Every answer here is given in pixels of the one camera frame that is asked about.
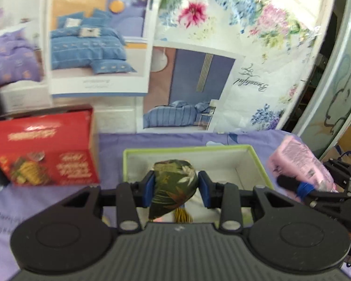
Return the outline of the purple bedding poster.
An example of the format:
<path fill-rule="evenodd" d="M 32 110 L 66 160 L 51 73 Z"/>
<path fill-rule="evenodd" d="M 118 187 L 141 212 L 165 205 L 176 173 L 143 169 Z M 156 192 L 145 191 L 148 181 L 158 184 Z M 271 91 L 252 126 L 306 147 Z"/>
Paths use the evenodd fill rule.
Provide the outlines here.
<path fill-rule="evenodd" d="M 0 0 L 0 99 L 6 112 L 51 105 L 45 70 L 46 0 Z"/>

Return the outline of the blue bedding poster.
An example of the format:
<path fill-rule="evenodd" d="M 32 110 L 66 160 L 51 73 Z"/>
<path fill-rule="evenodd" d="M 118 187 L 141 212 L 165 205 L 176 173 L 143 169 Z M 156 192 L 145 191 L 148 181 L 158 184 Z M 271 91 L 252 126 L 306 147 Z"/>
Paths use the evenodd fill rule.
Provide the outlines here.
<path fill-rule="evenodd" d="M 159 0 L 48 0 L 53 97 L 148 92 Z"/>

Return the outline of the white floral bedding package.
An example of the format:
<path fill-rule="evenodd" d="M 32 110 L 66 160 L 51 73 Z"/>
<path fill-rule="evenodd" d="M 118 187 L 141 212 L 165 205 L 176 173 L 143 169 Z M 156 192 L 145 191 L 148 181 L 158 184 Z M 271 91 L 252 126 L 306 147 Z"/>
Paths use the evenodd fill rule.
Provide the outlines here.
<path fill-rule="evenodd" d="M 280 129 L 326 33 L 334 0 L 161 0 L 155 64 L 176 51 L 171 102 L 207 107 L 208 131 Z"/>

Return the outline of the cartoon painted door panel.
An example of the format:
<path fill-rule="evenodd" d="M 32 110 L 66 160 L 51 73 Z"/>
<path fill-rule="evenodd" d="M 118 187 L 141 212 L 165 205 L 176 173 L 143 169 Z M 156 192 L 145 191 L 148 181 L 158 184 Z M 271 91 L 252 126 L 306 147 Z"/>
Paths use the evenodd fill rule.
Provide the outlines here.
<path fill-rule="evenodd" d="M 351 124 L 351 0 L 326 69 L 293 130 L 318 158 L 325 156 Z"/>

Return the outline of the green cardboard box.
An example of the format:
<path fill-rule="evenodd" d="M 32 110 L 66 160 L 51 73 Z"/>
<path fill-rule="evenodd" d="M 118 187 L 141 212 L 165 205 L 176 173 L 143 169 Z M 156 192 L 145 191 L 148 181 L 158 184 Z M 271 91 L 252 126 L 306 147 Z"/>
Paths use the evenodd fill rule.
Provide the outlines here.
<path fill-rule="evenodd" d="M 229 182 L 240 190 L 252 190 L 257 185 L 274 189 L 250 145 L 126 149 L 123 156 L 124 181 L 141 181 L 155 163 L 171 159 L 187 160 L 197 174 L 205 171 L 213 182 Z M 205 208 L 199 191 L 186 202 L 185 208 L 194 223 L 219 225 L 220 209 Z"/>

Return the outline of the green leaf-print sachet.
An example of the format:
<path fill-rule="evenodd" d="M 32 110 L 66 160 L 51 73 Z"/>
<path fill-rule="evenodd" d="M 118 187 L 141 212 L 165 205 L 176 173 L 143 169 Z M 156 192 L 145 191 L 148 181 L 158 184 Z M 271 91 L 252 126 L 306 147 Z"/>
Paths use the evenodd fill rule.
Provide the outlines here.
<path fill-rule="evenodd" d="M 150 205 L 149 220 L 185 208 L 185 203 L 198 189 L 198 176 L 195 168 L 187 160 L 164 160 L 153 165 L 155 191 Z"/>

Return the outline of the red cracker box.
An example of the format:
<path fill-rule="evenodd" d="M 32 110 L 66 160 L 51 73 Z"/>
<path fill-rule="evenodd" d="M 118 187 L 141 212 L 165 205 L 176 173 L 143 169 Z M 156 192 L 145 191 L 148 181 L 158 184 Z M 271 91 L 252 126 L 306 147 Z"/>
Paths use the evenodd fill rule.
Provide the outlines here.
<path fill-rule="evenodd" d="M 99 183 L 92 107 L 0 121 L 0 167 L 16 186 Z"/>

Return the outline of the pink tissue pack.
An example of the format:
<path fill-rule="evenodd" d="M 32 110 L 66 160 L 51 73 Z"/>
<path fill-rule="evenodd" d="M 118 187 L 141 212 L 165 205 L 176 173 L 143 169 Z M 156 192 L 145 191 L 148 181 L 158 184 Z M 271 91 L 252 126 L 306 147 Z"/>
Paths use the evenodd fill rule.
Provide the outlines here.
<path fill-rule="evenodd" d="M 267 166 L 275 178 L 280 175 L 312 184 L 322 192 L 336 192 L 334 180 L 304 143 L 286 135 L 279 147 L 269 156 Z"/>

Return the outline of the purple floral tablecloth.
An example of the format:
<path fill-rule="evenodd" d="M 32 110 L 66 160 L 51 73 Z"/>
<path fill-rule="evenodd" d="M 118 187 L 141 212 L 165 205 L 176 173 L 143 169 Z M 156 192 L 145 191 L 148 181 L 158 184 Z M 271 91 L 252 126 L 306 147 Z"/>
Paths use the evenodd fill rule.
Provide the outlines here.
<path fill-rule="evenodd" d="M 280 145 L 281 130 L 234 133 L 101 134 L 99 175 L 103 189 L 122 181 L 123 152 L 127 148 L 199 147 L 212 145 L 252 145 L 262 164 Z M 7 186 L 0 192 L 0 280 L 9 280 L 18 271 L 9 240 L 13 229 L 25 219 L 79 191 L 80 186 Z"/>

